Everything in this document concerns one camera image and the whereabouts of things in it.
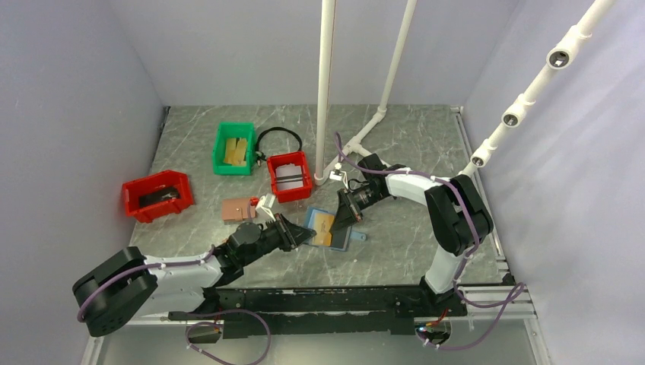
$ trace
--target marble surface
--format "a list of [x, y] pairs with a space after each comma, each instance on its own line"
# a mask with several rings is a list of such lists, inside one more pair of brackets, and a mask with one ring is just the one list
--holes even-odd
[[[376, 105], [334, 105], [329, 108], [326, 161], [335, 156], [332, 133], [347, 141], [370, 120]], [[176, 170], [187, 173], [195, 205], [181, 214], [137, 223], [131, 245], [153, 256], [188, 256], [204, 252], [234, 232], [236, 224], [221, 220], [221, 200], [260, 196], [271, 191], [265, 164], [252, 176], [213, 174], [211, 151], [220, 122], [253, 122], [256, 131], [281, 125], [303, 139], [310, 172], [315, 159], [316, 106], [182, 106], [170, 109], [150, 173]], [[385, 119], [367, 135], [363, 146], [388, 163], [402, 163], [437, 176], [454, 176], [467, 157], [450, 108], [443, 105], [389, 106]], [[282, 132], [263, 138], [268, 156], [297, 150], [296, 140]], [[358, 171], [345, 164], [350, 177]], [[307, 207], [335, 211], [339, 182], [328, 181], [306, 200], [278, 205], [296, 224], [303, 224]], [[302, 246], [297, 252], [274, 251], [245, 268], [230, 287], [303, 287], [329, 285], [417, 284], [430, 267], [438, 243], [427, 209], [405, 199], [387, 199], [364, 211], [355, 230], [367, 241], [351, 241], [347, 252]], [[500, 281], [490, 238], [481, 245], [465, 270], [463, 283]]]

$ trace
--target white pvc pipe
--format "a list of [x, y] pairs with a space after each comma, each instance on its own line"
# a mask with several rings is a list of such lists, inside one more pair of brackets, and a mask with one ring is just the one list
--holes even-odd
[[615, 3], [615, 0], [595, 0], [586, 13], [578, 22], [579, 31], [584, 35], [590, 35], [591, 30], [598, 24], [609, 8]]
[[529, 102], [535, 102], [535, 99], [538, 98], [538, 95], [542, 90], [544, 90], [546, 85], [557, 72], [558, 70], [554, 70], [553, 68], [548, 67], [548, 65], [545, 65], [538, 75], [535, 76], [529, 87], [526, 88], [526, 91], [524, 91], [524, 97], [526, 100]]
[[[565, 34], [561, 43], [559, 43], [554, 50], [560, 49], [560, 45], [562, 43], [566, 43], [565, 45], [567, 48], [564, 50], [569, 52], [571, 57], [570, 60], [573, 61], [577, 50], [583, 45], [583, 41], [591, 36], [593, 28], [598, 24], [602, 16], [609, 11], [614, 2], [615, 0], [595, 0], [589, 9], [587, 9], [578, 24], [572, 27], [571, 30]], [[571, 31], [574, 31], [573, 43], [571, 39]], [[521, 115], [521, 118], [517, 117], [514, 125], [507, 125], [502, 121], [502, 123], [500, 123], [500, 125], [494, 130], [491, 137], [486, 138], [481, 146], [479, 146], [479, 148], [472, 154], [468, 165], [464, 170], [459, 172], [460, 174], [472, 176], [479, 167], [486, 165], [488, 160], [491, 158], [491, 155], [495, 150], [497, 150], [497, 146], [499, 146], [500, 143], [508, 136], [510, 129], [517, 127], [522, 121], [521, 119], [524, 119], [524, 116], [532, 107], [539, 94], [545, 89], [546, 85], [551, 81], [551, 79], [553, 79], [559, 69], [561, 68], [552, 68], [547, 63], [542, 70], [540, 70], [531, 84], [526, 88], [526, 91], [520, 94], [518, 99], [511, 104], [506, 112], [504, 112], [504, 114], [509, 113], [509, 115]], [[479, 162], [479, 165], [475, 165], [473, 160]]]
[[377, 124], [379, 124], [380, 121], [383, 120], [385, 117], [385, 111], [380, 111], [377, 110], [376, 113], [372, 116], [372, 119], [370, 119], [369, 122], [356, 134], [352, 139], [351, 142], [355, 143], [361, 143], [363, 141], [363, 138], [369, 133]]
[[[385, 87], [383, 88], [383, 94], [381, 95], [381, 101], [379, 104], [379, 107], [377, 108], [377, 112], [374, 113], [372, 116], [372, 119], [352, 138], [350, 139], [345, 146], [343, 146], [343, 153], [345, 154], [350, 154], [352, 152], [358, 152], [358, 148], [362, 148], [361, 142], [363, 141], [363, 138], [377, 125], [383, 118], [385, 117], [386, 113], [386, 108], [387, 108], [387, 101], [389, 99], [389, 94], [392, 91], [392, 85], [394, 84], [394, 77], [396, 76], [396, 70], [399, 68], [399, 62], [401, 61], [401, 54], [403, 54], [403, 46], [405, 45], [405, 41], [408, 38], [408, 31], [410, 30], [410, 23], [412, 22], [412, 15], [415, 13], [415, 7], [417, 6], [417, 0], [408, 0], [408, 3], [405, 5], [405, 11], [403, 13], [403, 20], [401, 22], [401, 27], [399, 28], [399, 36], [396, 39], [396, 45], [394, 46], [394, 54], [392, 55], [392, 61], [389, 64], [389, 71], [387, 74], [387, 79], [385, 82]], [[325, 2], [322, 4], [322, 10], [323, 10], [323, 24], [324, 24], [324, 19], [325, 19]], [[320, 30], [320, 67], [322, 69], [323, 66], [323, 34], [325, 33], [324, 31], [324, 25], [321, 26]], [[318, 120], [322, 120], [320, 118], [320, 100], [321, 100], [321, 77], [319, 72], [319, 83], [318, 83]], [[327, 177], [329, 177], [329, 172], [331, 172], [334, 168], [334, 165], [338, 163], [338, 157], [334, 157], [332, 162], [330, 162], [325, 169], [322, 170], [322, 172], [319, 172], [319, 167], [322, 166], [322, 159], [323, 155], [325, 152], [324, 149], [324, 137], [320, 137], [321, 135], [324, 135], [324, 127], [321, 127], [320, 123], [318, 122], [317, 126], [317, 134], [316, 134], [316, 173], [314, 174], [314, 179], [316, 180], [317, 185], [323, 184], [326, 180]]]
[[417, 0], [408, 0], [408, 4], [405, 5], [403, 21], [401, 22], [401, 28], [399, 29], [399, 38], [397, 38], [396, 40], [394, 55], [392, 55], [392, 62], [389, 64], [389, 71], [387, 73], [387, 79], [385, 80], [385, 88], [383, 88], [383, 95], [381, 96], [379, 110], [385, 111], [385, 109], [387, 108], [387, 100], [389, 99], [390, 91], [392, 91], [394, 77], [396, 76], [396, 70], [399, 68], [399, 61], [401, 61], [401, 54], [403, 54], [403, 46], [405, 46], [405, 40], [408, 38], [408, 31], [410, 30], [412, 15], [414, 15], [415, 13], [416, 6]]
[[332, 73], [335, 8], [336, 0], [322, 0], [320, 60], [318, 64], [318, 114], [316, 117], [316, 171], [313, 175], [317, 185], [321, 185], [326, 180], [323, 174], [323, 164], [325, 163], [329, 78]]
[[[361, 146], [360, 144], [356, 145], [356, 147], [354, 147], [354, 149], [356, 150], [355, 152], [357, 154], [359, 154], [359, 155], [361, 155], [363, 157], [367, 157], [367, 156], [370, 156], [372, 154], [372, 152], [369, 152], [367, 149], [365, 149], [365, 147]], [[390, 165], [389, 163], [387, 163], [387, 162], [385, 162], [383, 160], [381, 160], [381, 163], [383, 165], [387, 166], [387, 167], [392, 166], [392, 165]]]

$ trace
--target gray wall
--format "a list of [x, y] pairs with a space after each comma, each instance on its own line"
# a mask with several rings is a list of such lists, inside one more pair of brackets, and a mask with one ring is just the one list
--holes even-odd
[[79, 363], [72, 284], [127, 245], [162, 105], [107, 3], [0, 2], [0, 363]]
[[[526, 2], [465, 105], [479, 145], [591, 0]], [[645, 3], [616, 2], [482, 170], [555, 363], [645, 363]]]
[[[463, 105], [518, 0], [421, 0], [390, 103]], [[339, 1], [331, 103], [378, 103], [405, 0]], [[320, 0], [112, 0], [166, 105], [315, 103]]]

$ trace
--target green plastic crate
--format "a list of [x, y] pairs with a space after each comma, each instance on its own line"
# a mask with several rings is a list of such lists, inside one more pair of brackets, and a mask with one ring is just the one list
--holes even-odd
[[[233, 166], [224, 163], [226, 140], [229, 138], [246, 138], [246, 166]], [[222, 122], [218, 127], [213, 147], [213, 172], [217, 175], [250, 175], [256, 162], [256, 129], [253, 123]]]

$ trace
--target wooden block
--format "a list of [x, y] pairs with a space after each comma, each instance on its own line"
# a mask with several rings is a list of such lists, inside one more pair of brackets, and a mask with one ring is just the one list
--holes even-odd
[[246, 146], [248, 142], [246, 138], [240, 138], [235, 147], [235, 155], [233, 157], [234, 166], [246, 166]]
[[311, 244], [317, 246], [331, 246], [332, 245], [332, 234], [329, 232], [329, 228], [332, 227], [334, 223], [334, 214], [317, 212], [313, 216], [313, 230], [316, 231], [316, 235], [313, 237]]
[[229, 138], [226, 140], [226, 149], [224, 150], [224, 163], [233, 164], [233, 157], [235, 155], [235, 147], [237, 146], [237, 138]]
[[[224, 222], [241, 222], [249, 218], [249, 199], [231, 198], [222, 200], [221, 217]], [[256, 217], [256, 207], [251, 207], [251, 217]]]

